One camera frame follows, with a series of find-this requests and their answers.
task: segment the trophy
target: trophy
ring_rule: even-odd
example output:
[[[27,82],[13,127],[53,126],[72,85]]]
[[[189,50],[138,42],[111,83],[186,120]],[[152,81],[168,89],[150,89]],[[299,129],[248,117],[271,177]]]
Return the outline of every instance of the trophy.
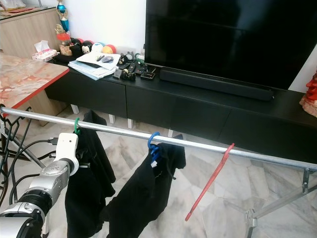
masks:
[[[65,32],[69,33],[69,24],[67,19],[68,12],[66,7],[62,3],[62,1],[63,0],[58,0],[56,11],[59,15],[59,19],[60,19],[61,25],[63,26],[63,29],[65,30]]]

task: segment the soundbar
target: soundbar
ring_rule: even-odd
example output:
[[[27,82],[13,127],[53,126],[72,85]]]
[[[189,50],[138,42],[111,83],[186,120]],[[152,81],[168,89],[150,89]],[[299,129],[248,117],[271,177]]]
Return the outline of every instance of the soundbar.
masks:
[[[262,101],[269,101],[274,96],[274,91],[272,89],[261,85],[206,74],[193,73],[174,68],[161,68],[159,78],[164,81],[210,89],[247,98],[259,99]]]

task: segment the black tv screen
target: black tv screen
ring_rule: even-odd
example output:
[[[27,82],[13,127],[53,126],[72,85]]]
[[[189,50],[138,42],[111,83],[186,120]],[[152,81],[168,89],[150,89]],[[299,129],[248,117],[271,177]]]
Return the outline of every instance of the black tv screen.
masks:
[[[317,0],[147,0],[145,62],[288,89],[317,43]]]

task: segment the marble floor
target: marble floor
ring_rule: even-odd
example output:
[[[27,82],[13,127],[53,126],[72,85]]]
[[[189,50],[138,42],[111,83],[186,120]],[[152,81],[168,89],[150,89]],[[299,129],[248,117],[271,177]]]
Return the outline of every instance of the marble floor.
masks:
[[[80,108],[80,114],[74,115],[67,108],[59,116],[69,119],[83,118],[87,111]],[[127,120],[116,118],[115,124],[109,123],[108,114],[99,113],[107,120],[108,125],[127,129]],[[142,122],[135,122],[134,130],[153,133],[159,131],[167,136],[168,129]],[[72,132],[73,128],[66,125],[48,123],[40,127],[33,121],[26,137],[25,144],[34,140],[49,139],[61,132]],[[119,193],[126,181],[134,173],[147,155],[147,142],[142,139],[98,132],[111,165],[116,175],[113,184],[116,194]],[[186,135],[186,140],[212,145],[220,143]],[[48,143],[36,144],[31,151],[41,156],[54,150]],[[274,200],[286,195],[302,184],[302,171],[286,167],[274,166],[250,161],[249,159],[230,156],[223,170],[201,200],[199,206],[188,222],[185,217],[193,203],[217,167],[222,155],[203,150],[185,148],[186,167],[176,170],[172,182],[168,206],[157,220],[152,221],[144,229],[141,238],[243,238],[245,236],[244,214],[229,206],[233,203],[243,210],[253,208],[258,210]],[[51,159],[44,159],[47,165]],[[40,170],[31,162],[18,161],[16,176],[20,178],[26,174],[34,174]],[[18,187],[21,196],[31,178],[25,179]],[[66,237],[66,215],[64,208],[65,190],[50,214],[49,238]],[[5,198],[0,211],[8,205]],[[95,234],[94,238],[107,236],[108,224]],[[315,238],[317,237],[317,193],[312,192],[297,201],[280,208],[258,220],[258,227],[254,229],[253,238]]]

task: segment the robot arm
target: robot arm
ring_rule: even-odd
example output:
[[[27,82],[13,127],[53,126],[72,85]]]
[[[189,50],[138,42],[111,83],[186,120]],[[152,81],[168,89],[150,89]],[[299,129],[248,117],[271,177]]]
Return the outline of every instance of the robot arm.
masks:
[[[56,158],[34,178],[17,203],[0,214],[0,238],[40,238],[45,216],[79,168],[75,152],[78,136],[61,133]]]

